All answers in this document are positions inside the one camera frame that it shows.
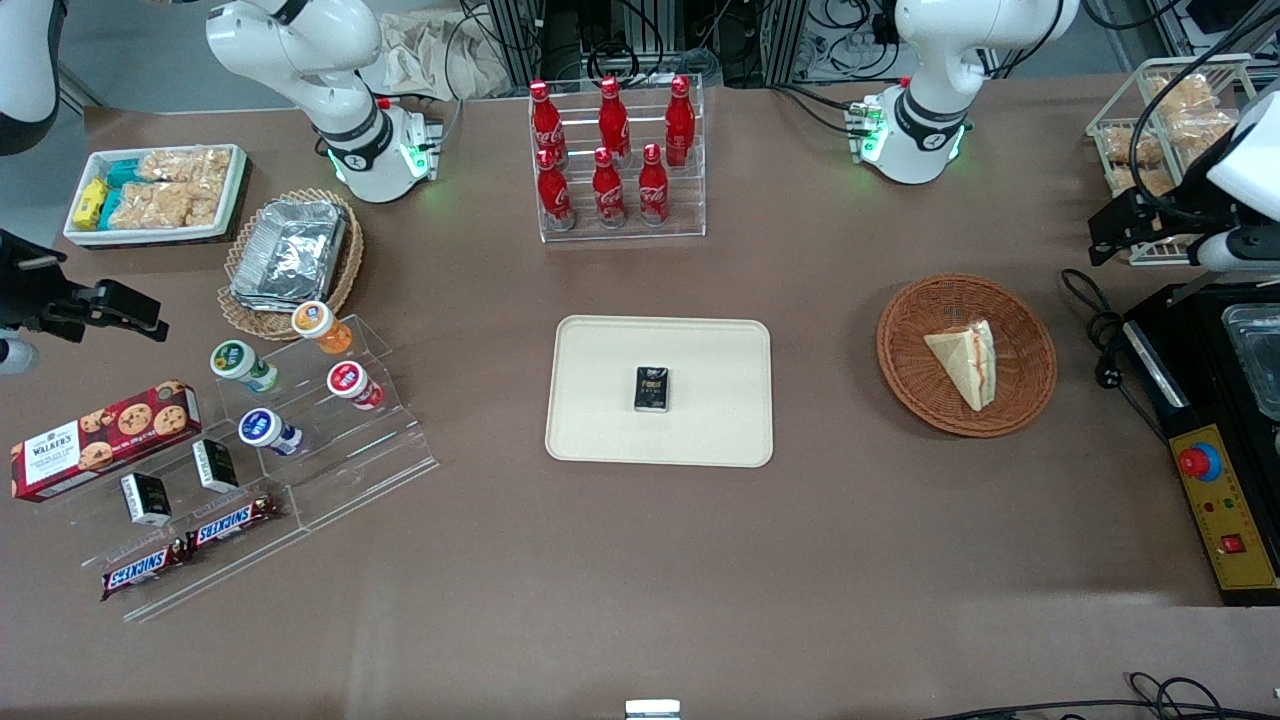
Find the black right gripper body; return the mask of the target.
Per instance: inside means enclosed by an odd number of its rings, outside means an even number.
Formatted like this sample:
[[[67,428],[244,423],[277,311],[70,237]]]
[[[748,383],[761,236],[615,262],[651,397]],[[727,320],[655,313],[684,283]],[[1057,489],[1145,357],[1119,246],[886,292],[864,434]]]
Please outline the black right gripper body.
[[[64,252],[1,232],[1,324],[58,338],[81,338],[100,318],[83,296],[88,288],[65,278]]]

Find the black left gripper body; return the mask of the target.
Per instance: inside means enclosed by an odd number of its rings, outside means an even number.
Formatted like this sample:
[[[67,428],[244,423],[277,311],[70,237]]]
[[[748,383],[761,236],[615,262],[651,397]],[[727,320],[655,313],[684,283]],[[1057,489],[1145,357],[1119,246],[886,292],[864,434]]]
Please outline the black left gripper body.
[[[1203,222],[1184,217],[1158,202],[1147,200],[1138,190],[1125,190],[1115,197],[1115,210],[1120,225],[1119,238],[1124,243],[1153,243],[1180,236],[1199,238],[1207,234]]]

